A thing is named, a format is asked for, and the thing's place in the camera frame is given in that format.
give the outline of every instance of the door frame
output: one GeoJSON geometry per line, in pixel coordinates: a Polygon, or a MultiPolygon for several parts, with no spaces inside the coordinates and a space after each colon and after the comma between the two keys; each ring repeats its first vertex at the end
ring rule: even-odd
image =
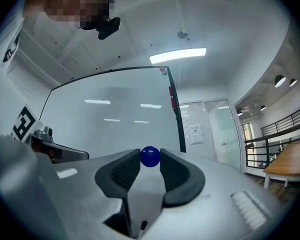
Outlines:
{"type": "Polygon", "coordinates": [[[206,109],[206,102],[220,102],[220,101],[227,101],[229,104],[229,108],[231,110],[231,113],[233,115],[233,119],[234,119],[234,124],[236,127],[236,132],[238,135],[238,140],[239,140],[239,147],[240,147],[240,162],[241,162],[241,172],[245,172],[246,171],[246,149],[245,149],[245,141],[244,141],[244,133],[242,131],[242,127],[241,127],[241,123],[237,114],[237,110],[235,108],[235,106],[230,102],[229,98],[227,97],[221,97],[221,98],[209,98],[209,99],[203,99],[203,100],[194,100],[194,101],[188,101],[188,102],[183,102],[180,103],[180,105],[182,104],[190,104],[190,103],[198,103],[198,102],[202,102],[203,106],[204,106],[204,112],[208,118],[209,121],[209,130],[210,130],[210,136],[211,136],[211,141],[212,141],[212,152],[213,152],[213,156],[214,159],[217,160],[217,154],[216,154],[216,148],[215,148],[215,141],[214,141],[214,136],[213,136],[213,132],[212,132],[212,128],[211,128],[211,123],[210,123],[210,119],[209,119],[209,115],[207,113],[207,109],[206,109]]]}
{"type": "Polygon", "coordinates": [[[203,105],[203,108],[204,108],[203,112],[205,113],[206,118],[209,122],[209,132],[210,132],[210,140],[211,140],[211,148],[212,148],[213,159],[217,161],[217,153],[216,153],[216,149],[215,149],[214,136],[212,135],[212,128],[211,128],[211,124],[210,124],[210,120],[209,120],[209,115],[207,114],[207,110],[206,110],[206,106],[205,106],[204,101],[203,100],[196,100],[196,101],[182,102],[182,103],[179,103],[179,106],[195,104],[195,103],[201,103],[203,105]]]}

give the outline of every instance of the black camera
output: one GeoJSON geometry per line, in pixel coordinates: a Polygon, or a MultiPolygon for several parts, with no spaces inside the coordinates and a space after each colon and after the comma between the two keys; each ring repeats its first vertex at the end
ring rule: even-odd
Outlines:
{"type": "Polygon", "coordinates": [[[80,28],[83,30],[96,30],[99,32],[98,38],[104,40],[120,28],[121,19],[109,18],[109,7],[114,0],[109,0],[108,4],[103,4],[102,10],[98,12],[100,16],[92,17],[91,22],[81,22],[80,28]]]}

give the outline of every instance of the blue ball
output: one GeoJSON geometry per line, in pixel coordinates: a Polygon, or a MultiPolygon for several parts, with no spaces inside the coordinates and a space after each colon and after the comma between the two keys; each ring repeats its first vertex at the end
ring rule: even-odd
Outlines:
{"type": "Polygon", "coordinates": [[[140,160],[146,167],[155,167],[160,162],[160,151],[153,146],[146,146],[140,153],[140,160]]]}

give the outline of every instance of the wooden table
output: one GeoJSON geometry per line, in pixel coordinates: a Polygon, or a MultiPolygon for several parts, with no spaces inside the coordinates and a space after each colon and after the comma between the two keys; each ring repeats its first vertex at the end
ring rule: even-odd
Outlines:
{"type": "Polygon", "coordinates": [[[270,178],[284,178],[286,188],[288,181],[300,177],[300,141],[288,144],[281,154],[263,170],[265,173],[264,188],[269,188],[270,178]]]}

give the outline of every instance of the person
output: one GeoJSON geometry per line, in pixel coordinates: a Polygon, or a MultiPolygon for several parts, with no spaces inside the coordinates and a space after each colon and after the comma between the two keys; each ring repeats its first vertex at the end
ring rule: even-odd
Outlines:
{"type": "Polygon", "coordinates": [[[39,13],[84,28],[109,17],[112,0],[18,0],[0,26],[0,135],[8,136],[27,101],[7,76],[24,19],[39,13]]]}

